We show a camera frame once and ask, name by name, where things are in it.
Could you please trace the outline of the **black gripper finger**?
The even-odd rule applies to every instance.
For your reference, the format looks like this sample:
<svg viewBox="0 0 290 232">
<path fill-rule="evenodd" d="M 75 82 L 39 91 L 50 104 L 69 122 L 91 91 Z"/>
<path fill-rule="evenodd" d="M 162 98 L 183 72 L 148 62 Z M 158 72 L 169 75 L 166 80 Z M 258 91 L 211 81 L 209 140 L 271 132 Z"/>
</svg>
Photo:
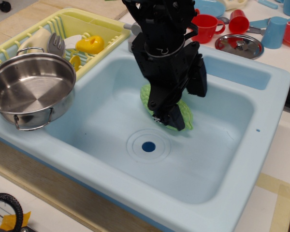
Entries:
<svg viewBox="0 0 290 232">
<path fill-rule="evenodd" d="M 205 97 L 207 93 L 207 73 L 203 58 L 195 59 L 189 71 L 187 84 L 189 94 Z"/>
<path fill-rule="evenodd" d="M 155 110 L 154 117 L 164 126 L 170 126 L 178 131 L 185 128 L 184 119 L 177 104 Z"/>
</svg>

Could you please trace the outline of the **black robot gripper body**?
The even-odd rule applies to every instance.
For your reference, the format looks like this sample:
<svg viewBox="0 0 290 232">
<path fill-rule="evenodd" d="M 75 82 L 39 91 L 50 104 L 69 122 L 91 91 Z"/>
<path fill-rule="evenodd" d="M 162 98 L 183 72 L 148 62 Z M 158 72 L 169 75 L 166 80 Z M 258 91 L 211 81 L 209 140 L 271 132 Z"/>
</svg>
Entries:
<svg viewBox="0 0 290 232">
<path fill-rule="evenodd" d="M 189 71 L 195 59 L 203 58 L 198 42 L 182 43 L 169 54 L 152 54 L 141 33 L 132 42 L 132 52 L 144 76 L 151 84 L 148 108 L 151 111 L 179 102 L 187 90 Z"/>
</svg>

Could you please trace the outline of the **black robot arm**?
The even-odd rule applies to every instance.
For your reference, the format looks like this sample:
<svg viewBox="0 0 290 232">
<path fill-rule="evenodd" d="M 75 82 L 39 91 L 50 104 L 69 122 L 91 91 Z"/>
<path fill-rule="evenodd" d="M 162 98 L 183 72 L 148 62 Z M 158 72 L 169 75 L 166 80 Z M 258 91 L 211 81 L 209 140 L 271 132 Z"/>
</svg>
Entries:
<svg viewBox="0 0 290 232">
<path fill-rule="evenodd" d="M 207 76 L 198 34 L 192 22 L 193 0 L 125 0 L 141 32 L 131 45 L 144 78 L 150 83 L 147 107 L 159 123 L 177 131 L 186 128 L 179 102 L 182 93 L 205 97 Z"/>
</svg>

